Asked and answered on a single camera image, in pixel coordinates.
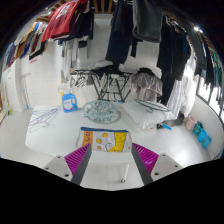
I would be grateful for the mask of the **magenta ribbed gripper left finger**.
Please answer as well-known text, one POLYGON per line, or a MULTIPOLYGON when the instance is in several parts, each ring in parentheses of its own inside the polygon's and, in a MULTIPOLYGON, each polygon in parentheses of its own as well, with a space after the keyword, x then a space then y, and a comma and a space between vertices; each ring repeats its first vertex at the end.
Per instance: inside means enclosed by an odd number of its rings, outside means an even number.
POLYGON ((64 157, 71 173, 72 179, 71 181, 76 184, 80 185, 86 171, 89 159, 92 154, 92 148, 90 144, 82 146, 77 150, 71 152, 70 154, 64 157))

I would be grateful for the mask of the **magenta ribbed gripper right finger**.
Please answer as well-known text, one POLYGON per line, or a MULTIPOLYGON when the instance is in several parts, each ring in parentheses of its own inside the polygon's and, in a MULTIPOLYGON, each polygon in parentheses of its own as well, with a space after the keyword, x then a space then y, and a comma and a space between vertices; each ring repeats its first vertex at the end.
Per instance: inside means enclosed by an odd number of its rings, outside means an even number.
POLYGON ((131 153, 137 165, 143 184, 148 185, 152 183, 153 179, 151 177, 151 173, 159 155, 136 143, 132 144, 131 153))

